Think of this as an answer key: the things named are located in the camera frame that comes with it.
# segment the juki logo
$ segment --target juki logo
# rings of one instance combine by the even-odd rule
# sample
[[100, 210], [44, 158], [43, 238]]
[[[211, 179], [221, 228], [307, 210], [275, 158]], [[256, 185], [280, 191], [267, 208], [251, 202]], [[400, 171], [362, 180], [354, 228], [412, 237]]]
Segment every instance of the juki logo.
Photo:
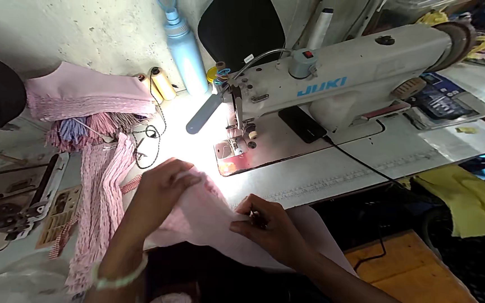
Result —
[[343, 78], [338, 78], [338, 79], [335, 79], [335, 80], [330, 80], [328, 82], [323, 82], [323, 83], [321, 83], [321, 86], [319, 86], [319, 88], [317, 87], [317, 84], [308, 85], [308, 87], [306, 88], [306, 92], [299, 91], [297, 93], [297, 97], [308, 95], [308, 94], [313, 94], [313, 93], [316, 93], [316, 92], [320, 92], [324, 89], [344, 86], [346, 84], [346, 81], [347, 81], [347, 77], [343, 77]]

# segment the blue water bottle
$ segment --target blue water bottle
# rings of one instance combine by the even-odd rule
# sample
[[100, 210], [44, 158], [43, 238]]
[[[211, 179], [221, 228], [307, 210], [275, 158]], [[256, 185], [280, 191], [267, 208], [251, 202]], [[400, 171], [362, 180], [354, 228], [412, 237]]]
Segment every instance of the blue water bottle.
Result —
[[160, 6], [164, 9], [168, 21], [164, 25], [168, 36], [168, 48], [177, 65], [184, 86], [190, 95], [203, 95], [209, 89], [205, 77], [203, 60], [199, 53], [196, 38], [190, 30], [186, 19], [179, 16], [175, 8], [175, 0], [170, 7], [164, 6], [160, 0]]

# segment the hand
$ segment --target hand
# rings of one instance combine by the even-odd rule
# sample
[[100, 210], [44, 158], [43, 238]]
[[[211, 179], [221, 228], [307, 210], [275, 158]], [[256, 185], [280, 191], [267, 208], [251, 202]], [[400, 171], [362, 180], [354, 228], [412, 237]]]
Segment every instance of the hand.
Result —
[[136, 194], [123, 217], [125, 234], [143, 241], [164, 222], [182, 193], [201, 181], [201, 177], [186, 175], [176, 181], [179, 173], [194, 166], [171, 158], [143, 173]]
[[252, 225], [250, 221], [236, 221], [231, 223], [230, 230], [256, 242], [283, 265], [299, 271], [301, 261], [310, 257], [312, 249], [282, 205], [251, 194], [237, 206], [235, 212], [250, 215], [251, 210], [259, 212], [259, 216], [267, 222], [266, 229]]

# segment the white bangle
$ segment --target white bangle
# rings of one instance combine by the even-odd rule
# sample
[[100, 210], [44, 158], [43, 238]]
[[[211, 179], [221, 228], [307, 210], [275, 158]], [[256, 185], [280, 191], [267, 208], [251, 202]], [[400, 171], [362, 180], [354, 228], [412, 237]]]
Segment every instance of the white bangle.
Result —
[[105, 290], [105, 289], [116, 289], [121, 288], [129, 285], [130, 283], [134, 282], [142, 271], [147, 266], [148, 255], [143, 254], [143, 258], [141, 263], [139, 264], [138, 268], [134, 272], [131, 272], [126, 277], [119, 278], [115, 281], [109, 281], [108, 279], [99, 279], [99, 264], [95, 264], [93, 266], [93, 285], [97, 290]]

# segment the red switch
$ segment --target red switch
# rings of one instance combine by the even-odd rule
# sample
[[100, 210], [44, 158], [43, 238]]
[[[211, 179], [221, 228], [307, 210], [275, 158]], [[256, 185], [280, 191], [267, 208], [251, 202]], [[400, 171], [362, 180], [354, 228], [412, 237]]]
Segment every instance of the red switch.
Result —
[[310, 51], [303, 52], [302, 54], [305, 55], [305, 57], [307, 59], [310, 59], [310, 58], [313, 58], [314, 57], [314, 55]]

